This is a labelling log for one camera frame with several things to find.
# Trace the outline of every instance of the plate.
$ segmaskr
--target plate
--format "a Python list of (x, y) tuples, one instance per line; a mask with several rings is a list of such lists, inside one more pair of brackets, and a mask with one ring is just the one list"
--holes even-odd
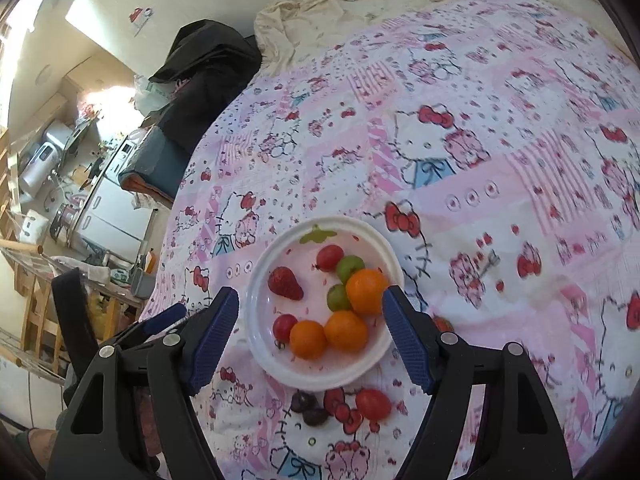
[[(404, 287), (404, 274), (389, 242), (373, 227), (355, 218), (310, 219), (269, 245), (254, 265), (243, 305), (249, 348), (270, 376), (307, 392), (322, 392), (351, 383), (382, 359), (392, 341), (380, 315), (363, 318), (369, 326), (369, 341), (355, 355), (328, 348), (319, 360), (305, 361), (296, 358), (288, 346), (277, 348), (271, 327), (281, 314), (293, 314), (298, 320), (312, 319), (323, 326), (331, 316), (326, 293), (340, 280), (333, 272), (315, 268), (316, 254), (330, 244), (340, 246), (345, 254), (361, 257), (368, 269), (379, 268), (391, 284)], [(302, 300), (288, 300), (269, 290), (269, 274), (279, 266), (293, 270), (305, 293)]]

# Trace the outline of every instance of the orange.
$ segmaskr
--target orange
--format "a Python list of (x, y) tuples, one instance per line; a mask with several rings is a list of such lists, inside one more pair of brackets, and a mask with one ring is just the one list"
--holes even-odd
[(326, 337), (322, 325), (308, 319), (297, 322), (289, 335), (289, 347), (293, 355), (315, 361), (326, 350)]
[(385, 275), (377, 269), (355, 272), (347, 282), (347, 298), (356, 314), (376, 316), (382, 312), (382, 293), (389, 286)]
[(324, 335), (333, 348), (355, 354), (367, 344), (369, 329), (351, 310), (339, 310), (326, 322)]

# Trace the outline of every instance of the person's skin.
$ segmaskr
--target person's skin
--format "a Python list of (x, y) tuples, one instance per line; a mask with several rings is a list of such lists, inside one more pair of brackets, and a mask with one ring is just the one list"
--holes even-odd
[[(140, 425), (145, 439), (146, 453), (149, 456), (156, 456), (162, 453), (162, 448), (160, 446), (160, 436), (156, 429), (156, 421), (154, 420), (151, 396), (148, 388), (141, 390), (140, 394)], [(29, 432), (31, 452), (44, 471), (49, 467), (57, 436), (58, 432), (55, 430), (31, 430)]]

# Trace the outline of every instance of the hello kitty bedsheet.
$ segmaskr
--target hello kitty bedsheet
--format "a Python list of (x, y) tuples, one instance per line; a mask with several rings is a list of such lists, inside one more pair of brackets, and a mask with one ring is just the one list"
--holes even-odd
[[(302, 219), (363, 218), (417, 310), (471, 344), (523, 343), (579, 468), (640, 373), (639, 88), (596, 30), (541, 0), (458, 1), (364, 30), (257, 80), (209, 129), (143, 317), (199, 309), (222, 285), (242, 298), (264, 248)], [(387, 420), (358, 412), (363, 386), (392, 400)], [(227, 478), (393, 478), (429, 402), (396, 349), (318, 394), (347, 418), (310, 428), (292, 393), (254, 362), (240, 320), (194, 401)], [(475, 387), (453, 477), (481, 404)]]

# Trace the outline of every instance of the metal screw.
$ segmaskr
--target metal screw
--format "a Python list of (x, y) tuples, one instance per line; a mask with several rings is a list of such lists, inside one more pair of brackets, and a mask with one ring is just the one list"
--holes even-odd
[(180, 336), (177, 334), (167, 334), (162, 338), (162, 344), (165, 346), (174, 346), (180, 342)]
[(113, 346), (107, 345), (100, 348), (98, 355), (100, 357), (111, 357), (115, 351), (116, 349)]
[(522, 345), (519, 345), (518, 343), (509, 343), (507, 345), (507, 350), (511, 355), (522, 355), (524, 352)]
[(440, 336), (440, 340), (445, 345), (455, 345), (458, 342), (458, 336), (455, 335), (453, 332), (445, 332)]

